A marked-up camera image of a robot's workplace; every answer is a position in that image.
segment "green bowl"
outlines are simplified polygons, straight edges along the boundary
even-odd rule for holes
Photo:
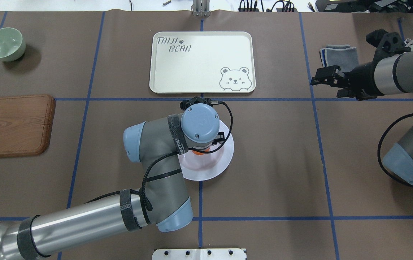
[[[15,28],[0,29],[0,61],[15,61],[25,52],[25,41]]]

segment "bear drawing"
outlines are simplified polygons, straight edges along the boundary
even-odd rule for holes
[[[251,80],[248,77],[249,70],[246,67],[240,69],[229,69],[224,67],[221,69],[223,74],[219,85],[224,91],[248,91],[251,87]]]

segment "wooden cutting board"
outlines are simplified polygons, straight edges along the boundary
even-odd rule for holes
[[[0,97],[0,158],[44,152],[54,110],[55,100],[49,95]]]

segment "light blue joint cap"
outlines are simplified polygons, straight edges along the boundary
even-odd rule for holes
[[[187,201],[179,207],[179,209],[169,215],[162,222],[158,223],[157,227],[161,232],[175,231],[189,225],[193,217],[194,214],[192,212],[192,205],[190,205],[189,197]]]
[[[383,158],[383,164],[404,181],[413,185],[413,159],[404,148],[395,143]]]
[[[196,143],[209,143],[218,135],[219,116],[206,104],[190,106],[181,117],[182,132]]]
[[[133,163],[140,163],[139,159],[139,144],[141,142],[142,129],[144,128],[145,122],[139,125],[133,125],[128,127],[123,132],[123,144],[125,146],[126,154],[128,158]]]

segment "folded cloth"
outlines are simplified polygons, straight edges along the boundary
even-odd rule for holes
[[[338,65],[341,72],[349,72],[359,65],[357,48],[348,44],[327,44],[327,47],[320,49],[320,57],[323,66]]]

